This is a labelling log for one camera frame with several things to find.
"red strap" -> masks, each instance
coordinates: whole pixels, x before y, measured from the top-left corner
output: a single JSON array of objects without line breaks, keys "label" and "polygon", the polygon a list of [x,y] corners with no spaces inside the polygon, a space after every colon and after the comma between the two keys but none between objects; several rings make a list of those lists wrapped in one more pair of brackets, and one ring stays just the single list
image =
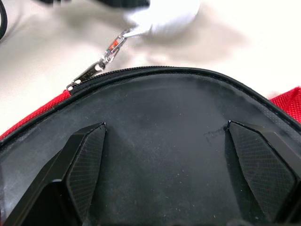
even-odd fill
[{"label": "red strap", "polygon": [[296,87],[271,99],[278,107],[301,123],[301,88]]},{"label": "red strap", "polygon": [[64,92],[62,94],[58,95],[57,97],[55,97],[54,99],[52,99],[51,101],[49,101],[47,104],[45,104],[44,106],[40,107],[38,110],[36,110],[33,113],[31,113],[30,115],[26,116],[24,119],[22,119],[21,121],[19,121],[16,125],[14,125],[12,128],[10,128],[5,133],[3,133],[0,136],[0,140],[2,140],[3,138],[5,138],[6,136],[8,136],[10,133],[12,133],[13,131],[15,131],[17,128],[23,126],[25,123],[27,123],[31,119],[34,119],[35,117],[38,117],[40,114],[43,114],[44,112],[48,111],[49,109],[51,109],[55,105],[59,104],[60,102],[66,100],[70,96],[71,95],[70,95],[69,91],[64,90]]}]

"white surface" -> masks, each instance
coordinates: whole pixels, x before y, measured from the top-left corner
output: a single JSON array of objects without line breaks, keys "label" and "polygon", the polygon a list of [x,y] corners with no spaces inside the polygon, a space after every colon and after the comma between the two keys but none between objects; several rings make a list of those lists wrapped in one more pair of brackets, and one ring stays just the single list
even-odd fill
[{"label": "white surface", "polygon": [[[97,2],[49,8],[4,0],[11,34],[0,44],[0,133],[60,94],[128,25]],[[146,65],[224,73],[265,97],[301,85],[301,1],[206,0],[186,33],[128,40],[108,71]]]}]

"zipper slider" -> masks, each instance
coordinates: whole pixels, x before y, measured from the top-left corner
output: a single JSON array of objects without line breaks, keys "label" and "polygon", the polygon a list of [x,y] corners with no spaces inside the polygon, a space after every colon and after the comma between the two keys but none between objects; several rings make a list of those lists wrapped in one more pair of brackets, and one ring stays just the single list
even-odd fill
[{"label": "zipper slider", "polygon": [[96,62],[92,64],[82,74],[80,74],[79,76],[77,76],[75,79],[72,80],[72,82],[66,87],[67,90],[72,90],[75,85],[80,84],[84,80],[94,77],[98,73],[104,71],[104,69],[105,69],[105,64],[101,65],[100,62]]},{"label": "zipper slider", "polygon": [[125,37],[125,34],[130,32],[131,30],[125,30],[120,35],[118,35],[117,38],[115,38],[115,40],[112,42],[112,44],[106,49],[104,55],[100,58],[100,60],[92,64],[82,74],[73,79],[72,82],[67,86],[67,90],[72,90],[74,86],[81,84],[83,81],[88,80],[103,72],[106,65],[114,60],[120,48],[126,42],[127,37]]}]

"black plastic lining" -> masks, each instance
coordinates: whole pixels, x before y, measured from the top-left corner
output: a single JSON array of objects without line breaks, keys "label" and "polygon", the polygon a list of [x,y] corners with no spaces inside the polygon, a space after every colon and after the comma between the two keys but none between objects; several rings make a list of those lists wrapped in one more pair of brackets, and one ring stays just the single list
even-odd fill
[{"label": "black plastic lining", "polygon": [[84,225],[265,223],[224,126],[233,120],[266,127],[299,154],[300,134],[241,88],[208,74],[127,72],[83,89],[85,96],[20,133],[2,147],[2,219],[74,131],[106,121],[99,183]]},{"label": "black plastic lining", "polygon": [[46,117],[50,116],[51,114],[55,113],[56,111],[62,109],[63,107],[69,105],[70,103],[80,99],[81,97],[93,92],[95,89],[113,83],[118,82],[125,79],[133,79],[136,77],[148,76],[148,75],[155,75],[161,73],[185,73],[185,74],[194,74],[194,75],[202,75],[211,78],[215,78],[217,80],[226,82],[231,84],[233,87],[237,88],[238,90],[246,93],[252,99],[256,100],[260,104],[267,107],[273,113],[278,115],[282,118],[289,126],[291,126],[295,131],[300,134],[301,125],[285,113],[283,110],[275,106],[272,102],[261,96],[260,94],[256,93],[251,88],[247,87],[246,85],[238,82],[237,80],[230,78],[224,74],[206,70],[206,69],[198,69],[198,68],[188,68],[188,67],[148,67],[143,69],[133,69],[133,70],[126,70],[123,72],[116,71],[116,73],[112,72],[107,76],[97,77],[93,80],[87,81],[80,86],[76,86],[73,90],[70,91],[71,97],[67,100],[59,103],[58,105],[54,106],[49,111],[41,114],[40,116],[30,120],[28,123],[24,124],[23,126],[16,129],[14,132],[9,134],[7,137],[0,141],[0,147],[3,147],[9,141],[17,138],[22,132],[25,132],[31,126],[35,125],[36,123],[40,122],[41,120],[45,119]]}]

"black bag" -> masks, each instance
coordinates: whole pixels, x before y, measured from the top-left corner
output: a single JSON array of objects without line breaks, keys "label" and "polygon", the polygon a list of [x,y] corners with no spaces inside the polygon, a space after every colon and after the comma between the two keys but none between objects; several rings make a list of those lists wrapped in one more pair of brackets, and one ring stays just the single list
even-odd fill
[{"label": "black bag", "polygon": [[2,222],[70,136],[101,122],[97,184],[77,224],[300,222],[301,125],[245,85],[203,69],[141,67],[70,94],[1,140]]}]

